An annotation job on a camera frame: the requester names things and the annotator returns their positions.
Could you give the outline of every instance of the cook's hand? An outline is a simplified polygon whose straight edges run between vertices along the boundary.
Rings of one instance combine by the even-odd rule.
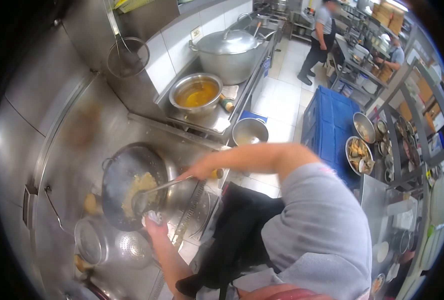
[[[176,180],[183,180],[189,176],[194,176],[199,180],[205,180],[212,174],[213,171],[214,168],[210,164],[210,158],[204,156],[196,161],[195,164],[189,168],[189,170],[177,177]]]
[[[157,223],[151,220],[148,216],[145,216],[145,226],[152,239],[167,237],[167,234],[169,233],[169,228],[167,227],[167,222],[164,217],[162,217],[162,224],[157,225]]]

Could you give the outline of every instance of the wok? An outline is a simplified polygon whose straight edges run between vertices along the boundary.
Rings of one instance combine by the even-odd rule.
[[[136,142],[121,148],[111,158],[102,163],[104,177],[102,179],[102,209],[108,221],[121,231],[137,231],[143,227],[142,213],[127,216],[122,209],[127,202],[127,193],[134,181],[134,176],[143,176],[149,172],[157,185],[162,185],[175,178],[175,174],[167,176],[164,160],[149,145]],[[146,210],[158,210],[165,205],[167,189],[156,194],[156,201],[148,205]]]

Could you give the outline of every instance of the gray shirt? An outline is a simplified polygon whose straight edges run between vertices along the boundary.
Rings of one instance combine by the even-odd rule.
[[[390,48],[389,53],[392,53],[392,59],[390,60],[391,63],[399,63],[400,65],[402,65],[402,63],[405,60],[405,53],[402,50],[401,46],[395,47],[392,46],[392,48]]]
[[[315,22],[321,23],[324,26],[324,34],[329,35],[332,32],[332,18],[330,17],[330,12],[325,5],[322,5],[315,11]],[[318,40],[317,33],[315,30],[312,31],[311,36]]]
[[[354,300],[371,284],[372,241],[357,199],[322,163],[300,166],[281,185],[285,209],[262,228],[270,260],[281,272],[256,266],[229,285],[226,299],[244,291],[290,283],[338,300]],[[198,300],[216,300],[219,290],[204,288]]]

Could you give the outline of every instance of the black shoe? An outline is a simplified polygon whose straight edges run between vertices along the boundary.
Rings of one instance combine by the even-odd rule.
[[[304,84],[306,84],[306,85],[308,85],[308,86],[311,86],[312,85],[312,82],[307,78],[307,76],[306,75],[297,75],[297,79],[298,80],[300,80],[300,81],[302,81]]]

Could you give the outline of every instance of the electrical outlet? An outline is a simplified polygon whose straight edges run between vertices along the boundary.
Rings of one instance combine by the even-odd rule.
[[[194,44],[197,43],[203,36],[204,34],[202,33],[202,28],[200,26],[197,26],[197,28],[190,32],[190,37]]]

